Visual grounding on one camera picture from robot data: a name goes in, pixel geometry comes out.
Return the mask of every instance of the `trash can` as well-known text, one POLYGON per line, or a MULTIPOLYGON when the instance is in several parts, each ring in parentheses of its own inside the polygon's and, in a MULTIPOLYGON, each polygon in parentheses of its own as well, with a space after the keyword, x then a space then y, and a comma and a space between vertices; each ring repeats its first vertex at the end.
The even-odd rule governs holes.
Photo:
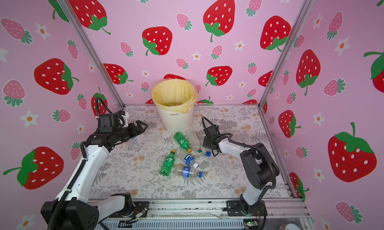
POLYGON ((152 89, 155 103, 165 128, 172 132, 186 132, 193 124, 193 106, 197 90, 186 80, 168 79, 152 89))

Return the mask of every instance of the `strawberry wallpaper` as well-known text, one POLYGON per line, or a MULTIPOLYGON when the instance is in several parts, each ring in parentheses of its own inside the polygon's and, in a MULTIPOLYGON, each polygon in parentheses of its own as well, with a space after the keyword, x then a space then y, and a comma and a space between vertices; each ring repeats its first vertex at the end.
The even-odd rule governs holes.
POLYGON ((382 225, 383 1, 316 0, 264 108, 317 229, 382 225))
POLYGON ((40 214, 114 100, 55 0, 0 0, 2 229, 44 229, 40 214))
POLYGON ((303 1, 69 0, 125 103, 166 78, 199 103, 256 103, 303 1))

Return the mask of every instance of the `green plastic bottle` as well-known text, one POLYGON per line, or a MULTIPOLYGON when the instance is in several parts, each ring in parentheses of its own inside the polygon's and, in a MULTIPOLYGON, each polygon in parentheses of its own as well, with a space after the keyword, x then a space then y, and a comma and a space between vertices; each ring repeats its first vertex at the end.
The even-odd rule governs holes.
POLYGON ((160 175, 170 175, 170 170, 172 169, 173 163, 175 162, 175 152, 175 150, 171 150, 170 154, 168 154, 166 160, 163 163, 163 166, 160 169, 160 175))
POLYGON ((178 142, 181 148, 186 150, 188 153, 192 151, 192 148, 190 147, 189 141, 185 138, 183 133, 181 132, 176 132, 175 135, 173 136, 175 140, 178 142))

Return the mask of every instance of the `plastic bottle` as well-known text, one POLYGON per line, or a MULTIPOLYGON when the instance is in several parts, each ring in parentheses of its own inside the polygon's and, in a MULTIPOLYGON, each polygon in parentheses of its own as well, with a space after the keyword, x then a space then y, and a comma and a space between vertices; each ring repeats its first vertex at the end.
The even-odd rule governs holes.
POLYGON ((199 164, 196 162, 196 159, 182 148, 177 149, 175 155, 177 158, 182 160, 183 163, 187 165, 187 167, 197 168, 199 166, 199 164))
POLYGON ((185 167, 182 164, 178 164, 175 166, 174 174, 182 177, 187 177, 189 179, 194 179, 203 176, 203 173, 198 171, 196 168, 185 167))
POLYGON ((202 160, 205 157, 205 154, 201 149, 200 141, 196 136, 196 132, 191 128, 185 134, 187 135, 187 138, 191 144, 192 150, 195 150, 198 153, 196 158, 198 160, 202 160))
POLYGON ((163 166, 160 169, 160 175, 163 176, 169 176, 170 175, 170 170, 173 166, 173 163, 175 162, 175 150, 171 150, 170 154, 166 157, 166 160, 163 163, 163 166))
POLYGON ((192 148, 190 147, 189 141, 185 138, 183 133, 181 132, 176 132, 175 135, 173 136, 175 140, 178 142, 181 148, 185 149, 188 153, 192 151, 192 148))

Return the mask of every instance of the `floral table surface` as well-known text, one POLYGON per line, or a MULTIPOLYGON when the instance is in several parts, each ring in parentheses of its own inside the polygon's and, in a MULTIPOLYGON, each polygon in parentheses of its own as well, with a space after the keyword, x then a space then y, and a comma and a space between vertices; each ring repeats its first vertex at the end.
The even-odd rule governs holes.
MULTIPOLYGON (((164 128, 154 105, 128 106, 127 110, 130 122, 141 120, 148 124, 148 129, 109 153, 92 185, 90 199, 105 199, 124 192, 131 193, 133 198, 238 198, 245 191, 249 181, 242 161, 223 153, 200 161, 200 179, 160 175, 166 156, 178 147, 173 134, 164 128)), ((221 133, 232 133, 235 141, 263 143, 274 158, 256 106, 196 105, 193 128, 201 143, 203 116, 219 125, 221 133)), ((289 197, 281 175, 276 181, 276 189, 267 191, 264 197, 289 197)))

